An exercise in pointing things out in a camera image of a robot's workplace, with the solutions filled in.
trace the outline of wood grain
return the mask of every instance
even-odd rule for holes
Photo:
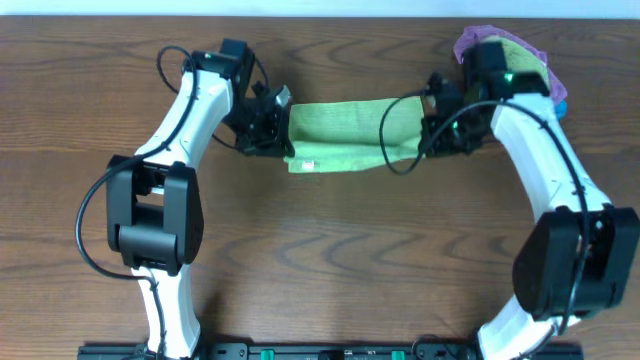
[[[69,359],[87,341],[147,337],[138,286],[92,272],[73,221],[111,155],[131,154],[173,102],[155,71],[160,47],[243,39],[297,102],[365,100],[412,90],[432,70],[451,74],[462,29],[485,23],[549,53],[583,164],[617,205],[640,209],[637,22],[1,18],[0,358]],[[178,63],[167,59],[167,72]],[[532,229],[497,144],[398,178],[385,169],[292,176],[281,160],[212,143],[199,182],[206,229],[193,289],[209,338],[465,337],[510,296],[511,262]],[[101,264],[126,270],[106,244],[103,192],[84,233]],[[637,358],[639,280],[636,266],[620,307],[571,329],[590,359]]]

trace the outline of wooden table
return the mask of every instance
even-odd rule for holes
[[[0,358],[69,359],[85,341],[148,336],[138,285],[86,266],[73,223],[111,156],[132,154],[174,100],[156,74],[159,48],[243,39],[298,103],[366,100],[451,74],[464,26],[487,23],[548,51],[569,91],[563,127],[576,152],[617,205],[640,209],[637,22],[0,18]],[[166,71],[178,81],[177,65]],[[511,295],[512,260],[533,228],[498,144],[399,178],[384,168],[294,176],[282,160],[212,142],[199,183],[193,295],[209,339],[466,337]],[[101,264],[127,271],[107,247],[104,191],[84,234]],[[570,330],[590,359],[638,358],[638,262],[623,304]]]

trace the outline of green towel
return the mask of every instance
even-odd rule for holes
[[[360,171],[384,164],[380,118],[395,99],[293,105],[289,138],[296,150],[285,158],[290,173]],[[387,115],[389,160],[415,158],[424,117],[419,97],[400,101]]]

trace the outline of folded cloth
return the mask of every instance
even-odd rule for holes
[[[360,171],[384,164],[379,127],[384,111],[395,99],[293,105],[289,139],[296,149],[285,158],[290,173]],[[415,158],[420,142],[422,101],[400,101],[384,127],[391,162]]]
[[[464,51],[467,48],[477,44],[478,42],[491,40],[498,40],[502,42],[509,68],[513,70],[539,71],[543,75],[545,81],[547,81],[547,85],[549,85],[549,88],[551,89],[551,98],[556,106],[567,97],[567,89],[562,85],[562,82],[560,82],[551,69],[547,68],[546,52],[536,49],[519,37],[495,26],[482,25],[467,26],[464,28],[462,36],[460,36],[456,44],[453,46],[453,52],[458,63],[462,64],[462,54],[464,54]],[[527,52],[522,51],[522,48],[526,49],[527,52],[538,59],[538,61],[535,62],[533,57],[527,56]]]

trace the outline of white wall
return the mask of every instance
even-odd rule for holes
[[[640,19],[640,0],[0,0],[0,14]]]

